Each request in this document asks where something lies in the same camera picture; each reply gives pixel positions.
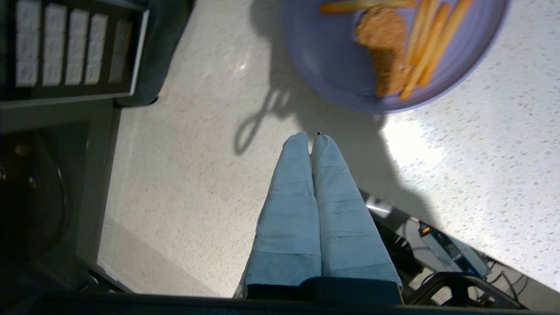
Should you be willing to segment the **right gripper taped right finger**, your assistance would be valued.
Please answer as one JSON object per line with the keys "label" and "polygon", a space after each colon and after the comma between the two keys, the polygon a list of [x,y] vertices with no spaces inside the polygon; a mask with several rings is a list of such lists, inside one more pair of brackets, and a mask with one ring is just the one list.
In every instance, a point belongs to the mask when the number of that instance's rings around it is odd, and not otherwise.
{"label": "right gripper taped right finger", "polygon": [[402,282],[338,145],[318,133],[312,171],[320,222],[323,302],[401,302]]}

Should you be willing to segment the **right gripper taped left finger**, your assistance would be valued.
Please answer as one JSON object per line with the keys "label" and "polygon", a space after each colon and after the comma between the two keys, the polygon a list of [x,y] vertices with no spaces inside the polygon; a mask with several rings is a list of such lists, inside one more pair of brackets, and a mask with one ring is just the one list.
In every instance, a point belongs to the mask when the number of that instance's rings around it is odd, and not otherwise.
{"label": "right gripper taped left finger", "polygon": [[274,169],[243,275],[243,297],[255,287],[298,287],[321,274],[319,211],[302,132],[284,142]]}

